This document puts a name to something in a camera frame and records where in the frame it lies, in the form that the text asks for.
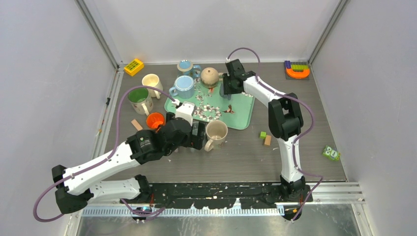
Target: yellow toy block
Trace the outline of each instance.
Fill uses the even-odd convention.
[[[143,62],[141,62],[138,59],[134,59],[131,63],[124,67],[124,71],[128,75],[134,76],[136,73],[142,70],[144,66],[145,65],[143,64]]]

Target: beige mug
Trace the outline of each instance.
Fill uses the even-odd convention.
[[[226,141],[227,132],[227,125],[220,120],[208,123],[206,126],[207,143],[204,150],[220,149]]]
[[[161,81],[159,80],[159,77],[155,74],[145,75],[144,78],[142,79],[142,85],[151,86],[160,90],[164,90],[162,87]],[[157,99],[161,98],[160,92],[157,92],[150,88],[148,89],[148,92],[151,97],[156,97]]]

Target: green owl toy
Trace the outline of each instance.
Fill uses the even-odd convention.
[[[338,161],[340,159],[340,153],[327,145],[323,150],[323,156],[327,157],[330,161]]]

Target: mint green tray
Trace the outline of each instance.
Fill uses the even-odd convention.
[[[209,89],[204,87],[198,79],[195,80],[194,95],[189,99],[182,99],[179,96],[174,98],[180,102],[188,101],[197,106],[197,111],[193,118],[202,121],[221,120],[226,123],[227,127],[232,129],[243,130],[249,126],[250,118],[252,116],[253,104],[255,98],[247,93],[233,94],[232,98],[222,98],[219,94],[221,82],[210,93]],[[233,113],[226,113],[232,106]],[[175,106],[168,98],[165,102],[165,110],[167,112],[175,113]]]

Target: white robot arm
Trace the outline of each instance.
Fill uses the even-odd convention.
[[[278,140],[281,153],[282,171],[281,188],[283,195],[304,189],[305,178],[298,171],[299,164],[298,141],[295,143],[294,162],[292,146],[296,137],[301,133],[303,119],[299,104],[282,97],[286,95],[297,98],[293,93],[285,94],[265,82],[253,71],[246,72],[238,59],[227,62],[227,74],[223,74],[224,94],[246,92],[253,95],[268,108],[268,125],[273,136]]]
[[[263,83],[264,85],[268,86],[270,89],[274,90],[275,93],[272,93],[266,88],[262,87],[259,84],[259,82]],[[264,104],[266,107],[268,107],[269,102],[273,100],[282,99],[282,97],[277,94],[285,94],[283,92],[280,92],[270,87],[268,84],[263,82],[261,78],[259,77],[258,77],[258,81],[256,81],[255,76],[247,78],[243,82],[243,87],[246,93],[253,95],[260,102],[262,102],[262,104]],[[292,154],[292,144],[296,137],[297,135],[293,135],[291,137],[288,137],[288,140],[286,141],[282,139],[281,137],[276,138],[278,140],[279,150],[281,153],[281,162],[282,162],[281,175],[287,182],[297,181],[301,179],[302,177],[302,174],[295,168],[296,165],[294,163],[293,154]],[[300,167],[298,141],[296,143],[296,160],[297,160],[298,166]]]
[[[57,186],[56,201],[61,213],[67,214],[84,208],[88,203],[118,199],[146,200],[151,192],[145,176],[119,181],[102,181],[115,173],[159,160],[170,155],[180,146],[201,149],[204,134],[192,134],[195,111],[193,103],[173,102],[176,113],[167,114],[167,122],[158,131],[141,130],[120,144],[113,158],[108,159],[108,152],[89,162],[72,168],[58,165],[52,168],[54,182],[71,177]],[[106,160],[103,164],[79,175],[74,173]]]

